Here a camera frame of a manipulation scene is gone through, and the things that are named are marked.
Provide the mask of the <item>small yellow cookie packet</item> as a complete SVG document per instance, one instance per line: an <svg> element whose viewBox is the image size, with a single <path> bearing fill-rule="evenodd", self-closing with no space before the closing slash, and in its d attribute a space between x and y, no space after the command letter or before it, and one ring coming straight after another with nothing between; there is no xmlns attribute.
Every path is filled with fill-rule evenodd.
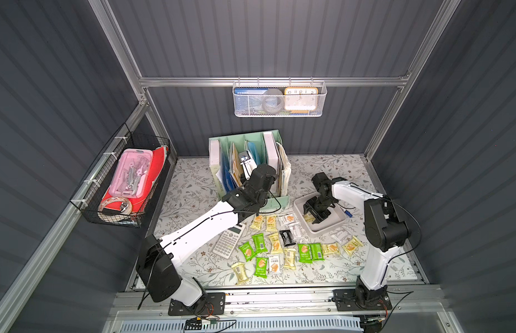
<svg viewBox="0 0 516 333"><path fill-rule="evenodd" d="M268 215L266 217L266 232L277 233L277 215Z"/></svg>

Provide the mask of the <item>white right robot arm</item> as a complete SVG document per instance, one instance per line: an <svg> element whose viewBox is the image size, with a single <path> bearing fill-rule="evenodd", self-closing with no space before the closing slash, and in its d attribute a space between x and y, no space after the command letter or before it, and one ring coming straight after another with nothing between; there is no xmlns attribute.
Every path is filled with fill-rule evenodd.
<svg viewBox="0 0 516 333"><path fill-rule="evenodd" d="M388 266L411 235L404 218L390 198L367 191L345 178L328 178L321 172L311 181L317 193L295 201L302 205L295 211L302 218L310 218L307 223L310 233L328 231L339 224L341 219L333 209L341 201L363 212L370 248L363 273L356 280L355 297L360 305L380 300L387 292Z"/></svg>

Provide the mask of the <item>black cookie packet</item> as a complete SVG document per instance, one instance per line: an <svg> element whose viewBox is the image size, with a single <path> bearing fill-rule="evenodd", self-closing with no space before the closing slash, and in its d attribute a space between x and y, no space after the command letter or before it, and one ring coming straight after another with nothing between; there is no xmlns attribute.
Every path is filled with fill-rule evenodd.
<svg viewBox="0 0 516 333"><path fill-rule="evenodd" d="M284 247L290 247L290 246L294 246L296 244L296 241L290 230L280 230L279 234L283 241Z"/></svg>

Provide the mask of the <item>white barcode cookie packet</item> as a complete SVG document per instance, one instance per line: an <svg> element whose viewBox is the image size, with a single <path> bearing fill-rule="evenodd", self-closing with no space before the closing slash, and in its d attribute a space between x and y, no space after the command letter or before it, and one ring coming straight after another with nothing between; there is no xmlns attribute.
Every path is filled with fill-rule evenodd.
<svg viewBox="0 0 516 333"><path fill-rule="evenodd" d="M305 240L302 226L299 223L288 226L288 229L290 230L295 242L302 243Z"/></svg>

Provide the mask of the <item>green cookie packet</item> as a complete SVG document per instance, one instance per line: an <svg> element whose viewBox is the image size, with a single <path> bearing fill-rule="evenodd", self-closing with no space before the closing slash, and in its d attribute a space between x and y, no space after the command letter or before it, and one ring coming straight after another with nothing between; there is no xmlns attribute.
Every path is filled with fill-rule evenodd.
<svg viewBox="0 0 516 333"><path fill-rule="evenodd" d="M252 248L249 241L239 246L238 249L242 252L246 262L251 261L255 257L255 250Z"/></svg>
<svg viewBox="0 0 516 333"><path fill-rule="evenodd" d="M268 252L263 233L254 234L252 236L252 241L254 242L254 245L255 245L255 253L256 254Z"/></svg>
<svg viewBox="0 0 516 333"><path fill-rule="evenodd" d="M309 244L298 244L299 262L311 264L313 262L311 246Z"/></svg>
<svg viewBox="0 0 516 333"><path fill-rule="evenodd" d="M310 250L311 250L311 259L314 262L324 260L323 247L322 247L321 243L310 244Z"/></svg>
<svg viewBox="0 0 516 333"><path fill-rule="evenodd" d="M258 257L256 258L256 266L254 276L260 278L267 278L268 272L268 260L267 257Z"/></svg>

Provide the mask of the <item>clear cookie packet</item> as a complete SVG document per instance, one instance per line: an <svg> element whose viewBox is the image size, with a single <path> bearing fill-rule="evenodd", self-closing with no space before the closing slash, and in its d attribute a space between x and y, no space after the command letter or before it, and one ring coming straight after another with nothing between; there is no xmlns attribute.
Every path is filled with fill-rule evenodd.
<svg viewBox="0 0 516 333"><path fill-rule="evenodd" d="M283 226L289 226L296 222L297 220L293 214L280 216L280 223Z"/></svg>

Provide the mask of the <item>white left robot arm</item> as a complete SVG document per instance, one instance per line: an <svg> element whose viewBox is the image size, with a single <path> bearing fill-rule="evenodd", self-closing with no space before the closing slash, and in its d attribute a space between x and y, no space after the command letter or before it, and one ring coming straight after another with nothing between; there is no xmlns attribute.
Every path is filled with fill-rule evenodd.
<svg viewBox="0 0 516 333"><path fill-rule="evenodd" d="M168 298L187 307L207 293L195 278L180 275L180 266L215 236L257 215L267 204L277 180L273 167L262 164L242 186L230 191L209 211L183 228L157 238L148 235L141 243L136 272L144 283L145 295L153 302Z"/></svg>

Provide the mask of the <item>pale yellow cookie packet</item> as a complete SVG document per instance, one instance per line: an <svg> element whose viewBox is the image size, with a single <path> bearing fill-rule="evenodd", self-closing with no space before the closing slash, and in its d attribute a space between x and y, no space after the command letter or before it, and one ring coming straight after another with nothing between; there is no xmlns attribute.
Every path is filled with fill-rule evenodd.
<svg viewBox="0 0 516 333"><path fill-rule="evenodd" d="M296 250L294 248L284 249L284 268L295 270Z"/></svg>

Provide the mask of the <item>white plastic storage box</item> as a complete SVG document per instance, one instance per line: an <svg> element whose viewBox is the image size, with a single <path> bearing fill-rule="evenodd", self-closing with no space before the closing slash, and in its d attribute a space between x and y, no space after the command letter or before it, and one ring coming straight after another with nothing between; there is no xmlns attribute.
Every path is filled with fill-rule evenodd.
<svg viewBox="0 0 516 333"><path fill-rule="evenodd" d="M303 205L313 197L319 197L319 193L315 191L313 193L307 194L306 196L297 198L293 202L293 213L296 219L301 223L303 229L306 230L306 233L310 238L316 238L330 233L331 231L341 227L346 223L348 216L340 207L338 207L338 205L336 205L334 208L328 208L330 215L323 222L306 222L303 215Z"/></svg>

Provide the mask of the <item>mint green file organizer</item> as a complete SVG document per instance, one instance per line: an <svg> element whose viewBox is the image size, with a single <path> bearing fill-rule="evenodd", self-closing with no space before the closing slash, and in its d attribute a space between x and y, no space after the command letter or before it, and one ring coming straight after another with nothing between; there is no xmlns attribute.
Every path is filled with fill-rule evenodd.
<svg viewBox="0 0 516 333"><path fill-rule="evenodd" d="M220 198L249 180L258 166L272 167L275 182L261 211L270 214L288 207L291 163L278 130L210 137L209 164Z"/></svg>

